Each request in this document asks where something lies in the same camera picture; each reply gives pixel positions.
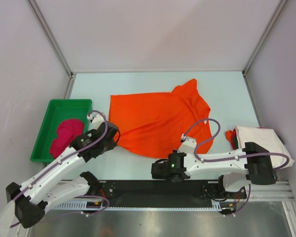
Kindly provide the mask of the orange t shirt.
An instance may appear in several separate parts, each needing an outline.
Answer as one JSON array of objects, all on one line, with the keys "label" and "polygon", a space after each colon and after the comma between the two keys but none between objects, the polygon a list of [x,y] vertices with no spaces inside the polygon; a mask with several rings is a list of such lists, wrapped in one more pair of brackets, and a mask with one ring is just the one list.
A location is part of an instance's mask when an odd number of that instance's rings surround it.
[{"label": "orange t shirt", "polygon": [[171,92],[112,95],[109,120],[120,130],[118,145],[148,158],[167,158],[187,132],[197,142],[211,138],[210,107],[191,79]]}]

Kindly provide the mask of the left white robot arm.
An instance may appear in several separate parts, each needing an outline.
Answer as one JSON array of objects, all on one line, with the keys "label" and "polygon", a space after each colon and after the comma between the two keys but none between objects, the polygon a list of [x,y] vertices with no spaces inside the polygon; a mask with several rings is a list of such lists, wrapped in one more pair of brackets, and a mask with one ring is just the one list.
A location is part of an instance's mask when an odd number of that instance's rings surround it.
[{"label": "left white robot arm", "polygon": [[117,146],[118,127],[102,122],[98,128],[77,136],[68,147],[37,175],[18,185],[6,187],[7,201],[14,201],[18,223],[29,228],[38,223],[53,207],[79,196],[90,198],[100,193],[98,179],[89,171],[83,172],[64,185],[57,184],[70,172],[91,159]]}]

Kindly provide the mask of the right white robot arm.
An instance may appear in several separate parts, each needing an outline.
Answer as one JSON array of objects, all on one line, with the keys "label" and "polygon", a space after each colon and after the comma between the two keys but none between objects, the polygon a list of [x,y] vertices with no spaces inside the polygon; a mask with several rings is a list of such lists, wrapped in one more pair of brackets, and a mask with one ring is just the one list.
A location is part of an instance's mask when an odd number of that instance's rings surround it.
[{"label": "right white robot arm", "polygon": [[170,180],[173,183],[192,177],[205,180],[222,178],[218,193],[223,198],[231,197],[249,184],[276,183],[268,150],[254,142],[247,142],[242,149],[220,154],[196,155],[195,148],[195,139],[183,141],[165,161],[152,164],[152,178]]}]

